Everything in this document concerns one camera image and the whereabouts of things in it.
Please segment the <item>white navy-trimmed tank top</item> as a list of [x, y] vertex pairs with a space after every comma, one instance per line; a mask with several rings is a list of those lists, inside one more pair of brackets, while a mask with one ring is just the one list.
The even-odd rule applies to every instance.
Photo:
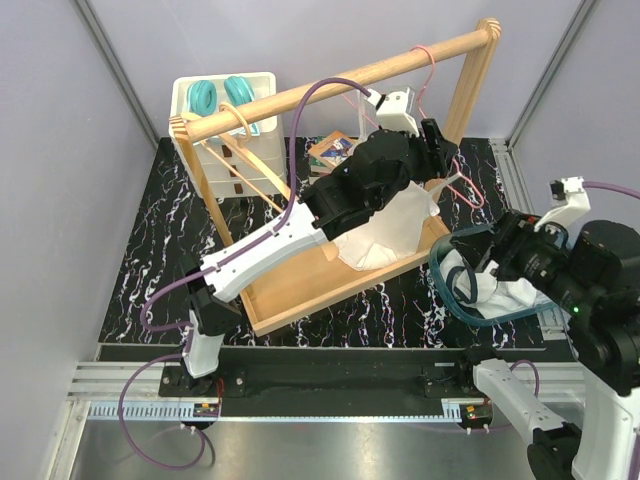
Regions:
[[497, 280], [490, 273], [490, 268], [497, 266], [495, 261], [491, 261], [483, 272], [476, 273], [453, 249], [440, 263], [440, 271], [454, 299], [476, 310], [485, 320], [551, 304], [547, 296], [524, 278], [516, 281]]

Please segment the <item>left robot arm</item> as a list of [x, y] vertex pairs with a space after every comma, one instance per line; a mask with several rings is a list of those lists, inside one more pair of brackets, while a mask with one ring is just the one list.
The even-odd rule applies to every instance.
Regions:
[[378, 129], [330, 174], [307, 187], [289, 209], [261, 229], [205, 257], [189, 282], [192, 332], [183, 353], [181, 384], [196, 396], [215, 386], [219, 352], [240, 314], [233, 300], [265, 277], [274, 305], [291, 306], [273, 316], [290, 323], [354, 292], [402, 274], [425, 257], [417, 244], [409, 256], [381, 268], [352, 268], [326, 260], [317, 250], [380, 218], [391, 232], [391, 207], [409, 186], [442, 180], [458, 151], [435, 120], [422, 132]]

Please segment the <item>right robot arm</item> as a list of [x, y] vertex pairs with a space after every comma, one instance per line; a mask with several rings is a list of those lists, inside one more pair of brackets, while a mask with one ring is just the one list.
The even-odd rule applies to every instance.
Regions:
[[569, 316], [585, 384], [582, 426], [551, 412], [493, 350], [474, 348], [454, 371], [466, 396], [488, 397], [519, 433], [537, 479], [639, 476], [639, 234], [587, 222], [573, 246], [566, 230], [536, 227], [510, 211], [490, 228], [487, 258], [499, 279], [524, 278]]

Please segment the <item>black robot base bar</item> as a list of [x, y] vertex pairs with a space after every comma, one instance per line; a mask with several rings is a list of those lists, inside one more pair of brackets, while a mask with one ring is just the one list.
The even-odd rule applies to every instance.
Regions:
[[186, 363], [166, 366], [161, 374], [162, 397], [203, 397], [225, 393], [230, 398], [266, 392], [397, 392], [426, 398], [433, 386], [473, 387], [472, 369], [497, 359], [495, 349], [463, 350], [297, 349], [224, 347], [219, 366], [198, 378]]

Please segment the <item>beige wooden hanger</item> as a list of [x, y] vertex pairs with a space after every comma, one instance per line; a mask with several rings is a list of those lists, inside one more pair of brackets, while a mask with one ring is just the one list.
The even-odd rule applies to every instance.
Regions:
[[[209, 186], [209, 182], [206, 179], [202, 165], [194, 149], [194, 145], [196, 143], [205, 142], [207, 141], [207, 139], [193, 142], [187, 134], [187, 124], [192, 121], [198, 120], [199, 118], [199, 115], [191, 112], [172, 116], [169, 120], [169, 131], [172, 135], [174, 143], [176, 144], [176, 148], [181, 155], [181, 159], [183, 160], [183, 163], [185, 164], [189, 174], [191, 175], [192, 183], [196, 187], [198, 194], [202, 198], [208, 198], [210, 196], [218, 198], [214, 194], [213, 189]], [[256, 167], [262, 173], [264, 173], [265, 176], [267, 176], [279, 190], [277, 194], [281, 194], [283, 197], [288, 197], [290, 195], [291, 190], [287, 185], [287, 182], [279, 180], [279, 178], [269, 169], [269, 167], [267, 167], [247, 148], [241, 146], [239, 141], [235, 140], [229, 133], [222, 133], [217, 137], [219, 137], [223, 141], [223, 143], [227, 145], [227, 147], [229, 147], [237, 156], [241, 157], [244, 161], [248, 162], [250, 165]], [[251, 137], [252, 134], [244, 134], [241, 136], [241, 139], [246, 141]], [[269, 196], [263, 193], [258, 193], [258, 195], [256, 196], [263, 199], [276, 212], [281, 213], [283, 211], [283, 208], [271, 199], [273, 195]]]

